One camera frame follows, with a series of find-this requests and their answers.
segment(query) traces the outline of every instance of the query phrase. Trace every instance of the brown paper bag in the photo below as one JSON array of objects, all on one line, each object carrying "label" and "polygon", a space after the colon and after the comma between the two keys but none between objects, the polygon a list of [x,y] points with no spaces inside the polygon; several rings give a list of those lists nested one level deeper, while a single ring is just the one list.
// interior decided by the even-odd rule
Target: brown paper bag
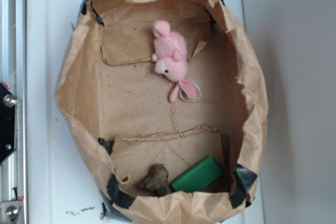
[{"label": "brown paper bag", "polygon": [[[187,40],[187,77],[202,91],[197,102],[169,103],[174,84],[154,72],[157,19]],[[221,0],[85,0],[55,99],[97,186],[132,222],[215,223],[254,200],[266,142],[265,81]],[[114,140],[109,155],[101,143]],[[173,179],[204,155],[225,171],[212,189],[156,197],[137,188],[160,160]]]}]

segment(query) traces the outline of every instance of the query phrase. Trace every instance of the bolt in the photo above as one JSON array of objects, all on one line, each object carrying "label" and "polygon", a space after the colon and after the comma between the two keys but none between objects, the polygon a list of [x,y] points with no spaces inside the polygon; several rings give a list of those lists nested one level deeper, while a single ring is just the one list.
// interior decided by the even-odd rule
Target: bolt
[{"label": "bolt", "polygon": [[16,104],[16,98],[12,94],[8,94],[4,97],[4,104],[7,107],[13,107]]},{"label": "bolt", "polygon": [[7,217],[9,218],[10,221],[14,221],[15,218],[17,217],[17,214],[18,214],[18,210],[16,207],[14,206],[10,206],[7,208],[6,210],[6,215]]}]

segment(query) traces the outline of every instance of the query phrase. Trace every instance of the green block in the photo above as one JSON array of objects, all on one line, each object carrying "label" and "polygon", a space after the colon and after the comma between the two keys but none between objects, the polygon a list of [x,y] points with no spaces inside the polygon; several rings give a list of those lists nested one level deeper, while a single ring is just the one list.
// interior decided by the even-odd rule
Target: green block
[{"label": "green block", "polygon": [[175,191],[193,193],[203,191],[216,179],[222,176],[222,171],[210,156],[206,156],[182,176],[174,180],[171,185]]}]

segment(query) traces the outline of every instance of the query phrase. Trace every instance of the pink plush mouse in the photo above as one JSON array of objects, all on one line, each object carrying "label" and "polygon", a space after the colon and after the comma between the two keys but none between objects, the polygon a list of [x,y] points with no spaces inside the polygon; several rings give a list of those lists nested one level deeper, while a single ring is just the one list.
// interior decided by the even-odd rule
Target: pink plush mouse
[{"label": "pink plush mouse", "polygon": [[[164,74],[170,81],[176,82],[169,95],[169,101],[174,102],[180,93],[184,101],[197,101],[201,92],[197,85],[186,79],[188,72],[187,44],[183,36],[175,31],[170,31],[170,24],[165,20],[154,23],[153,32],[155,53],[152,60],[156,62],[155,72]],[[181,90],[191,100],[182,97]]]}]

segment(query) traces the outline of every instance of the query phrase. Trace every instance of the white surface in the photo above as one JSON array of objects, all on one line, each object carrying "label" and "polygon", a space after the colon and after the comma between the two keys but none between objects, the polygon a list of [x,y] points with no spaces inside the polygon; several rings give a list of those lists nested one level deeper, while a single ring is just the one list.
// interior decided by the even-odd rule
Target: white surface
[{"label": "white surface", "polygon": [[266,77],[266,224],[336,223],[336,0],[243,0]]},{"label": "white surface", "polygon": [[[72,33],[71,24],[76,24],[81,2],[27,2],[28,200],[29,220],[33,224],[120,223],[99,219],[101,196],[54,102],[54,88]],[[241,0],[225,3],[243,20]],[[225,223],[263,223],[260,187],[255,203]]]}]

